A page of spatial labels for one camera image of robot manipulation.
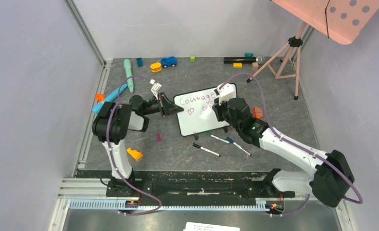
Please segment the white whiteboard black frame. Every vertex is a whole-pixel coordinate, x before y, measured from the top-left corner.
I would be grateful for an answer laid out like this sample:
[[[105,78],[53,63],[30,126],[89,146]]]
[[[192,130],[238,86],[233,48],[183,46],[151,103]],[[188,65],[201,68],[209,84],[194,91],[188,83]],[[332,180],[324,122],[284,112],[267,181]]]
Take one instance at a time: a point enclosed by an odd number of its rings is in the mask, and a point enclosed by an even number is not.
[[[173,97],[174,104],[183,108],[177,113],[180,135],[191,136],[229,126],[226,121],[218,121],[212,109],[218,98],[216,87],[178,94]]]

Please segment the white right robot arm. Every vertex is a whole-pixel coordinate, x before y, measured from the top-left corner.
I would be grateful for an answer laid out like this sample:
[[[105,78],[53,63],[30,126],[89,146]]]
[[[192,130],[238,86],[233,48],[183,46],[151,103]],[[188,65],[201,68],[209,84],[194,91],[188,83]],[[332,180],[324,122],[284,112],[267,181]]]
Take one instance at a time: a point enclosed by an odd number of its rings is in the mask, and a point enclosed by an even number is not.
[[[212,109],[218,121],[229,123],[245,143],[275,153],[303,170],[294,173],[276,170],[274,176],[263,183],[267,195],[301,192],[313,195],[330,207],[337,207],[341,200],[349,200],[346,193],[354,187],[354,176],[340,151],[328,153],[284,135],[254,117],[243,98],[226,102],[217,98]]]

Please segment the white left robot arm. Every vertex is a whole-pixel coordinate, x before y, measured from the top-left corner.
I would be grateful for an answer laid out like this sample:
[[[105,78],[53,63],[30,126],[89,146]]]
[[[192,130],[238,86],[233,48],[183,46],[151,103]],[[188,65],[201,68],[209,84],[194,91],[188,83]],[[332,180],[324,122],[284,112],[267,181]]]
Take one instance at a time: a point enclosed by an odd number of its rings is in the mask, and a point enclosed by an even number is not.
[[[119,106],[105,102],[92,124],[93,135],[103,144],[112,166],[107,187],[119,190],[125,196],[136,192],[134,171],[128,160],[125,138],[129,130],[146,132],[149,125],[147,115],[160,113],[166,117],[184,109],[161,92],[146,101],[139,95],[130,98],[129,103]]]

